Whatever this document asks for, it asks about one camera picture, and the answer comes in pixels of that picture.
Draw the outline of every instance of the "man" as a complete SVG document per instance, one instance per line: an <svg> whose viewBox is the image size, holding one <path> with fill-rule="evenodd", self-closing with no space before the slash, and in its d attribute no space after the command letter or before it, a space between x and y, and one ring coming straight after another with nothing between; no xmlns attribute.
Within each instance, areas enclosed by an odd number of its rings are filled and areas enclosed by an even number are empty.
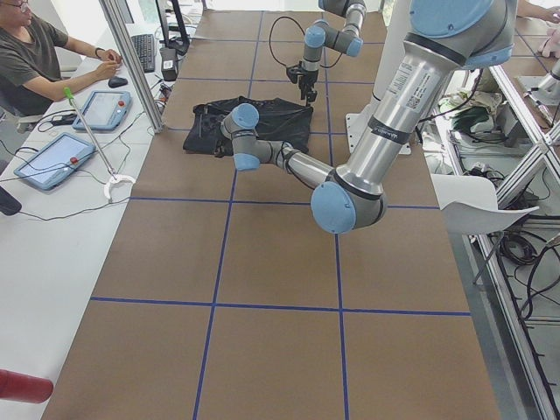
<svg viewBox="0 0 560 420"><path fill-rule="evenodd" d="M560 23L560 7L550 7L545 9L536 4L529 3L527 0L518 0L517 16L522 18L537 18L553 24Z"/></svg>
<svg viewBox="0 0 560 420"><path fill-rule="evenodd" d="M55 46L102 63L93 72L62 80ZM114 50L69 37L35 16L27 0L0 0L0 56L0 90L24 116L44 114L52 102L65 98L66 87L79 92L110 79L122 61Z"/></svg>

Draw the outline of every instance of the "red object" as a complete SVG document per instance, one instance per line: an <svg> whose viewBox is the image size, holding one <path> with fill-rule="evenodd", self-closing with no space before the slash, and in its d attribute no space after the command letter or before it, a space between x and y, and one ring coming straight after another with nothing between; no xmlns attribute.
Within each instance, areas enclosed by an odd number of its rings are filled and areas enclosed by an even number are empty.
<svg viewBox="0 0 560 420"><path fill-rule="evenodd" d="M48 379L0 369L0 399L21 403L42 403L53 393Z"/></svg>

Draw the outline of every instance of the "blue tablet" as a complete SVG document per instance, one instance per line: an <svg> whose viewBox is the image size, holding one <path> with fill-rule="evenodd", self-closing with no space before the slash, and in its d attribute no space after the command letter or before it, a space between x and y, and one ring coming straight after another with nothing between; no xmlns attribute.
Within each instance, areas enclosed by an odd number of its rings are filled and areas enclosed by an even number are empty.
<svg viewBox="0 0 560 420"><path fill-rule="evenodd" d="M112 131L123 121L131 100L130 92L95 90L87 98L81 113L91 130ZM75 119L72 128L86 129L80 118Z"/></svg>
<svg viewBox="0 0 560 420"><path fill-rule="evenodd" d="M93 144L62 133L14 173L39 190L50 190L72 175L94 153Z"/></svg>

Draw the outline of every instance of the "white desk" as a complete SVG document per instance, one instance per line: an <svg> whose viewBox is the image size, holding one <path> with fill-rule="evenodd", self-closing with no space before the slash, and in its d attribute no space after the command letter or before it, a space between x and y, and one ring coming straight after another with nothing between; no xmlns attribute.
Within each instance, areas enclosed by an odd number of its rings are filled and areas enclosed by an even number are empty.
<svg viewBox="0 0 560 420"><path fill-rule="evenodd" d="M153 33L153 27L149 31L142 26L130 28L130 34L142 32ZM106 48L114 45L110 33L99 45ZM96 59L85 59L76 73L86 73L98 65ZM158 72L146 74L150 86L158 81L155 74ZM118 75L130 79L126 68ZM109 90L107 81L76 94L76 101L83 104L96 89ZM101 144L110 143L143 112L131 83L119 90L131 92L132 106L115 132L97 136ZM67 101L57 102L47 114L70 108ZM71 126L56 127L46 133L34 130L24 145L39 149L65 131L74 132ZM138 176L152 135L150 122L142 115L122 137L130 147L130 154L120 173ZM87 134L80 137L89 141ZM104 151L110 163L118 168L128 149L117 140ZM19 156L24 158L25 153L20 152ZM21 162L14 158L0 179L15 178L13 170ZM109 179L98 154L81 169L92 172L103 182ZM41 192L19 179L2 182L2 187L22 203L23 211L44 218L107 204L103 185L85 172L73 174L50 192ZM111 194L114 201L129 197L131 188L131 184L124 183L114 187ZM53 221L35 220L22 214L11 217L0 214L0 368L56 382L125 208L126 201ZM45 406L46 402L0 400L0 418L39 419Z"/></svg>

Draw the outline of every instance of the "keyboard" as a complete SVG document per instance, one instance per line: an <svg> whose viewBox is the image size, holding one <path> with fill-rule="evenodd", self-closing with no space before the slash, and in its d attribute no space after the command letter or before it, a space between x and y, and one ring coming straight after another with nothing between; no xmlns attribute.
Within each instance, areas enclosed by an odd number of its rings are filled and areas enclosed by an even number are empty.
<svg viewBox="0 0 560 420"><path fill-rule="evenodd" d="M154 36L151 33L143 33L132 35L130 39L142 64L143 72L154 72L156 70L156 39Z"/></svg>

